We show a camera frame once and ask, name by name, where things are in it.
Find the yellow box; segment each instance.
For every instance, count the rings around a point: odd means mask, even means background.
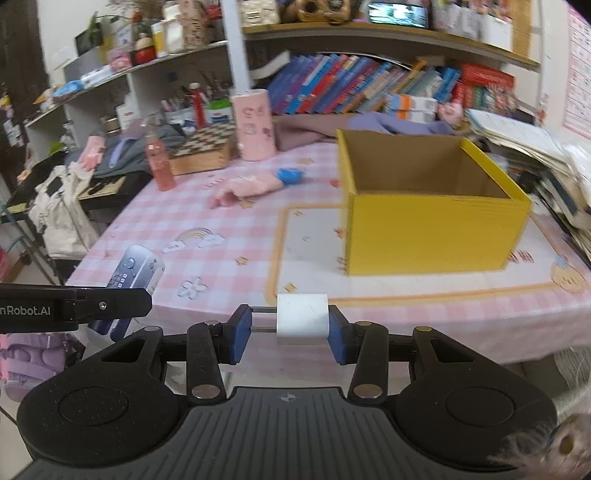
[[[500,270],[530,199],[461,137],[338,131],[349,275]]]

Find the pink liquid bottle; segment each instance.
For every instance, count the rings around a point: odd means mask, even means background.
[[[156,133],[156,124],[153,118],[146,121],[146,156],[152,169],[152,175],[158,184],[158,190],[165,192],[176,187],[173,171],[170,168],[170,159],[166,148]]]

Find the cable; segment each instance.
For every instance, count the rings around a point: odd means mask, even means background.
[[[10,416],[10,414],[9,414],[9,413],[8,413],[6,410],[4,410],[2,407],[0,407],[0,412],[1,412],[1,413],[4,413],[4,416],[5,416],[6,418],[8,418],[8,420],[10,420],[12,423],[14,423],[15,425],[17,425],[17,421],[16,421],[15,419],[13,419],[13,418]]]

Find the toy eye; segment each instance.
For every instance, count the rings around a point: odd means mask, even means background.
[[[570,452],[573,451],[574,448],[574,439],[572,435],[565,435],[562,440],[560,441],[560,445],[558,446],[558,451],[561,455],[568,455]]]

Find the purple backpack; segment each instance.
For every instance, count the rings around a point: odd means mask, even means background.
[[[6,383],[12,401],[22,401],[38,384],[61,373],[65,364],[63,333],[0,335],[0,380]]]

